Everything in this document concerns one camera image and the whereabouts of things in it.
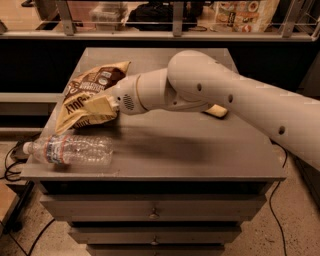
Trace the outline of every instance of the cable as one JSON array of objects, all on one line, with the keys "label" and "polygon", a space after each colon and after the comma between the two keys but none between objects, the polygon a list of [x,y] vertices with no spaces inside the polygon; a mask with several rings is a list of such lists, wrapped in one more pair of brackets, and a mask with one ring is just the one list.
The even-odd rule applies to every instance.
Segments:
[{"label": "cable", "polygon": [[[282,150],[285,152],[285,159],[283,161],[283,164],[282,164],[282,168],[285,167],[286,163],[287,163],[287,160],[288,160],[288,152],[287,150],[282,147],[281,145],[277,144],[276,142],[273,142],[272,141],[272,144],[274,145],[277,145],[279,146],[280,148],[282,148]],[[272,207],[272,198],[273,198],[273,195],[275,194],[275,192],[278,190],[279,186],[281,184],[281,181],[278,182],[277,186],[275,187],[275,189],[272,191],[271,195],[270,195],[270,199],[269,199],[269,207],[270,207],[270,210],[271,210],[271,213],[273,215],[273,217],[275,218],[278,226],[279,226],[279,229],[280,229],[280,232],[281,232],[281,237],[282,237],[282,243],[283,243],[283,251],[284,251],[284,255],[287,256],[287,246],[286,246],[286,239],[284,237],[284,232],[283,232],[283,228],[281,226],[281,223],[279,221],[279,219],[277,218],[274,210],[273,210],[273,207]]]},{"label": "cable", "polygon": [[28,256],[31,256],[32,252],[33,252],[33,249],[34,247],[36,246],[38,240],[40,239],[40,237],[42,236],[42,234],[47,230],[48,227],[50,227],[50,225],[55,221],[55,219],[52,219],[51,221],[49,221],[49,223],[41,230],[41,232],[39,233],[39,235],[37,236],[37,238],[34,240],[31,248],[30,248],[30,251],[28,253]]},{"label": "cable", "polygon": [[[32,246],[29,250],[29,253],[27,253],[22,246],[18,243],[18,241],[10,234],[10,232],[7,232],[8,235],[11,237],[11,239],[17,244],[17,246],[21,249],[21,251],[24,253],[24,255],[26,256],[31,256],[34,247],[36,246],[37,242],[39,241],[39,239],[41,238],[42,234],[47,230],[48,227],[50,227],[50,225],[55,221],[55,219],[52,219],[51,221],[49,221],[47,223],[47,225],[41,230],[41,232],[39,233],[39,235],[37,236],[37,238],[33,241]],[[0,220],[1,225],[3,226],[4,230],[6,230],[5,225],[3,224],[3,222]]]},{"label": "cable", "polygon": [[[1,226],[3,227],[4,230],[7,231],[5,225],[3,224],[3,222],[0,220]],[[11,239],[16,243],[16,245],[18,245],[18,247],[21,249],[21,251],[24,253],[24,255],[28,256],[27,252],[22,248],[22,246],[18,243],[18,241],[10,234],[10,232],[7,232],[8,235],[11,237]]]},{"label": "cable", "polygon": [[16,179],[10,178],[10,177],[13,176],[13,175],[19,175],[19,174],[21,173],[21,172],[11,171],[10,169],[11,169],[12,167],[14,167],[15,165],[24,164],[25,161],[17,161],[17,162],[14,162],[13,164],[11,164],[11,165],[8,166],[8,163],[7,163],[7,162],[8,162],[8,157],[9,157],[10,153],[11,153],[13,150],[19,148],[21,145],[23,145],[24,143],[26,143],[26,142],[28,142],[28,141],[33,141],[34,138],[39,137],[39,135],[40,135],[40,133],[37,133],[37,134],[35,134],[35,135],[32,135],[29,139],[22,140],[22,141],[18,141],[18,143],[17,143],[13,148],[11,148],[11,149],[8,151],[8,153],[6,154],[5,159],[4,159],[5,173],[4,173],[4,176],[3,176],[3,177],[0,177],[0,180],[6,179],[6,180],[9,181],[9,182],[17,182],[17,181],[20,181],[20,180],[21,180],[20,178],[16,178]]}]

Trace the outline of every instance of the gray tabletop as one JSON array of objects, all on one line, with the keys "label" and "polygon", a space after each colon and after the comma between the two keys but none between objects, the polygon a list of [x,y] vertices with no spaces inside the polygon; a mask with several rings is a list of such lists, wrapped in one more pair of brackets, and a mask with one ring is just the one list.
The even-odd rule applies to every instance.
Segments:
[{"label": "gray tabletop", "polygon": [[[131,61],[128,75],[166,67],[183,49],[87,48],[72,77],[102,64]],[[236,71],[226,49],[197,49]],[[54,134],[63,95],[42,136]],[[269,139],[232,113],[220,120],[204,113],[162,110],[120,114],[77,134],[113,139],[111,165],[57,166],[30,157],[21,177],[38,180],[274,181],[285,177]]]}]

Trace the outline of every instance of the snack bag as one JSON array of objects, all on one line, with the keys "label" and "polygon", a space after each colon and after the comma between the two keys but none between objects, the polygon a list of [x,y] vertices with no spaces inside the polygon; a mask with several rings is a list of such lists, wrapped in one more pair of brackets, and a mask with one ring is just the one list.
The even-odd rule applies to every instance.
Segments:
[{"label": "snack bag", "polygon": [[129,64],[126,61],[95,67],[72,79],[57,118],[56,133],[115,119],[113,97],[105,90],[126,76]]},{"label": "snack bag", "polygon": [[280,0],[214,2],[213,25],[218,32],[264,32]]}]

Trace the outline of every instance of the bottle on shelf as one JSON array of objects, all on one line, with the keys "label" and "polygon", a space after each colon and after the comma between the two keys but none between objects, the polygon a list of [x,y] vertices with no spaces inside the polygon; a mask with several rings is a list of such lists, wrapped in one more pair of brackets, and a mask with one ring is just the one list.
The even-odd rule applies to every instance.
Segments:
[{"label": "bottle on shelf", "polygon": [[106,136],[52,135],[23,145],[41,163],[109,165],[112,140]]}]

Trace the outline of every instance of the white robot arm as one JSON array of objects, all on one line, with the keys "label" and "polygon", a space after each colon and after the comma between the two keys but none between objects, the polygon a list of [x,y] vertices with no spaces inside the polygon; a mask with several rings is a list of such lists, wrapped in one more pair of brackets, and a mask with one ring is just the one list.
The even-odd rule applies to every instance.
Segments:
[{"label": "white robot arm", "polygon": [[224,106],[320,170],[320,101],[243,77],[198,51],[168,68],[128,77],[113,88],[120,111],[205,111]]}]

